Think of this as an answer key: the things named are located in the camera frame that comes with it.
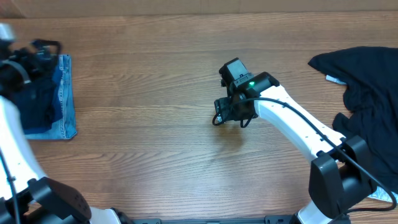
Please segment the dark navy t-shirt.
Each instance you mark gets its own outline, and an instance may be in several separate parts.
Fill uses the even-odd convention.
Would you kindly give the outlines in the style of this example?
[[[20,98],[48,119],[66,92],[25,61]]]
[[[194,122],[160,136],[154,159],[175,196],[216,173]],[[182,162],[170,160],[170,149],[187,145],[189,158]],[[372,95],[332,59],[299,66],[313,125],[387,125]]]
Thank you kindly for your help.
[[[11,99],[21,112],[22,128],[28,134],[48,131],[62,118],[58,97],[62,73],[57,70],[58,62],[58,55],[38,55],[25,62],[29,82],[20,86]]]

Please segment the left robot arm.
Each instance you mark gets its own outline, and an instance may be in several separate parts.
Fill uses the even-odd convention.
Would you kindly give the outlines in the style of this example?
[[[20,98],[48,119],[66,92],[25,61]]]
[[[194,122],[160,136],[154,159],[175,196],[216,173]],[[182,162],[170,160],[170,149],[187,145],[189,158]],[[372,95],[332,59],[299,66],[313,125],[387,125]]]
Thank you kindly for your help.
[[[46,176],[25,132],[47,128],[62,105],[62,45],[36,39],[34,51],[1,40],[1,223],[124,223],[113,208],[88,205],[79,191]]]

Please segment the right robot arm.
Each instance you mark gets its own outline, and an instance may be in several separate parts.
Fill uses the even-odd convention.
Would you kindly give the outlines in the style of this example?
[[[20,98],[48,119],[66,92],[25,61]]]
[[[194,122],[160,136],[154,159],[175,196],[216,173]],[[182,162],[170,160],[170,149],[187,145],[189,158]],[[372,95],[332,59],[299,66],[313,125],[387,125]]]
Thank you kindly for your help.
[[[221,85],[227,95],[215,100],[213,125],[256,118],[273,124],[310,164],[311,202],[293,215],[268,216],[266,223],[350,223],[351,208],[374,193],[371,156],[359,136],[347,137],[317,120],[296,103],[272,75],[253,75],[240,59],[224,64]]]

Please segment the folded blue t-shirt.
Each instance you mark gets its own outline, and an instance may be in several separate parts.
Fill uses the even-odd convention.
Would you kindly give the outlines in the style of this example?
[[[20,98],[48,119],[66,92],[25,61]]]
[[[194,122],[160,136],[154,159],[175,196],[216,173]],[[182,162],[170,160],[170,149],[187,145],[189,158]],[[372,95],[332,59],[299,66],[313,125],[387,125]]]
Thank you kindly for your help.
[[[43,77],[26,85],[13,97],[21,114],[21,124],[25,134],[44,133],[62,118],[62,107],[58,96],[63,78],[61,59],[58,58],[51,77]]]

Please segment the folded light blue jeans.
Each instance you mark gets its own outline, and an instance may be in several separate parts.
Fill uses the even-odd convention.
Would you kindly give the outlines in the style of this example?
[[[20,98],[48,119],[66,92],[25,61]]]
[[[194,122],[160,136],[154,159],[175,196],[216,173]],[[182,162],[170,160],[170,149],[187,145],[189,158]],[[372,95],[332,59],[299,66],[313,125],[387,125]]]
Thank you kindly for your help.
[[[77,134],[72,89],[72,58],[70,55],[61,54],[58,57],[58,64],[52,80],[56,84],[52,102],[55,109],[55,121],[48,130],[25,130],[27,139],[67,140]]]

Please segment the dark navy garment pile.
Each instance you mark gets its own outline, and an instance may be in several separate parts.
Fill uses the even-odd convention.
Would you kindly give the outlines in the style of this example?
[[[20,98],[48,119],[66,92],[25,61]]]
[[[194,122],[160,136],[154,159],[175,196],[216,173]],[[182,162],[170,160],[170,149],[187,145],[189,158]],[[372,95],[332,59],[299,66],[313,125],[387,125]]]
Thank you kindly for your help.
[[[374,175],[397,192],[397,49],[354,47],[314,56],[308,64],[345,83],[343,103],[351,116],[338,113],[333,129],[364,139]]]

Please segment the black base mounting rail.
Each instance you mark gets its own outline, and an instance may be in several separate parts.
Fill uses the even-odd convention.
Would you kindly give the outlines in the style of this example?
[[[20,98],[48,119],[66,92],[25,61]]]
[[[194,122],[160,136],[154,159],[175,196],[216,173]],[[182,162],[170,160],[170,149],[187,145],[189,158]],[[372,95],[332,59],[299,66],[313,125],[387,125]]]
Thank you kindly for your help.
[[[161,220],[132,219],[133,224],[299,224],[296,215],[267,215],[264,218],[222,218],[222,219],[185,219],[185,220]]]

